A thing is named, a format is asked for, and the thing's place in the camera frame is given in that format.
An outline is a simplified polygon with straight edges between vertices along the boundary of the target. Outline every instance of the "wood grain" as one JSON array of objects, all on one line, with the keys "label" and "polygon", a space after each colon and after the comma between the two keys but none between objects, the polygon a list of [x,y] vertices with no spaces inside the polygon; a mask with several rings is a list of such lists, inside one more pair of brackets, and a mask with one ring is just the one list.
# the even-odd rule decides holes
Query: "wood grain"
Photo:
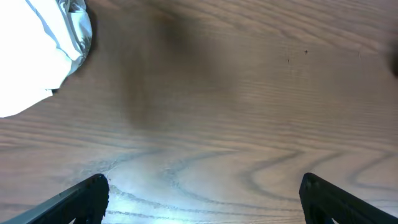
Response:
[{"label": "wood grain", "polygon": [[0,120],[1,220],[99,172],[103,223],[304,223],[306,172],[398,216],[396,3],[89,6],[89,60]]}]

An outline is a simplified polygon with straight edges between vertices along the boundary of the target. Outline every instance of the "black plastic object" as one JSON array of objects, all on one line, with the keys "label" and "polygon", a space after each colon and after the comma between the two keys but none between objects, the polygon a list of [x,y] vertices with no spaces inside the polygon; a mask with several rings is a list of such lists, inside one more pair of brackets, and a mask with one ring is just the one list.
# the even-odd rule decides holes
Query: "black plastic object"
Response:
[{"label": "black plastic object", "polygon": [[307,224],[398,223],[398,218],[373,207],[315,174],[307,173],[300,186]]},{"label": "black plastic object", "polygon": [[99,224],[108,194],[108,181],[96,174],[3,224]]}]

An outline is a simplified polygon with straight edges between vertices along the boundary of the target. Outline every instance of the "white plastic bag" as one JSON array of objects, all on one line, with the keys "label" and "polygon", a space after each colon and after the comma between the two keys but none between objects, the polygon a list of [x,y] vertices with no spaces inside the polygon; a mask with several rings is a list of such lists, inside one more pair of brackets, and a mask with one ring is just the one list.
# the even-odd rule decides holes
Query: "white plastic bag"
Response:
[{"label": "white plastic bag", "polygon": [[86,59],[92,30],[84,0],[12,0],[0,13],[0,117],[52,96]]}]

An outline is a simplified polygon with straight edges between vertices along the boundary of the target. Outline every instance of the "wooden surface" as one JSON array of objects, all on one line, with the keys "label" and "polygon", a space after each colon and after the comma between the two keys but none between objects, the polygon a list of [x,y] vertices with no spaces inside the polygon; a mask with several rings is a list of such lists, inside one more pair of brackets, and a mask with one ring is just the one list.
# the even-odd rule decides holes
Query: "wooden surface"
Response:
[{"label": "wooden surface", "polygon": [[83,68],[0,120],[0,220],[99,172],[103,223],[304,223],[306,172],[398,216],[398,3],[88,4]]}]

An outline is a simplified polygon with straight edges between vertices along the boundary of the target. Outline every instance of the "wooden table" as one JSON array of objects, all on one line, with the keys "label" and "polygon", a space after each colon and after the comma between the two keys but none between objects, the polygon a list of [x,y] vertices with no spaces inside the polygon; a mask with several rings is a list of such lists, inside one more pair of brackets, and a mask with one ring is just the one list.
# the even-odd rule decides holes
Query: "wooden table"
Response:
[{"label": "wooden table", "polygon": [[304,223],[306,172],[398,216],[398,2],[88,5],[88,61],[0,120],[0,221],[95,173],[103,223]]}]

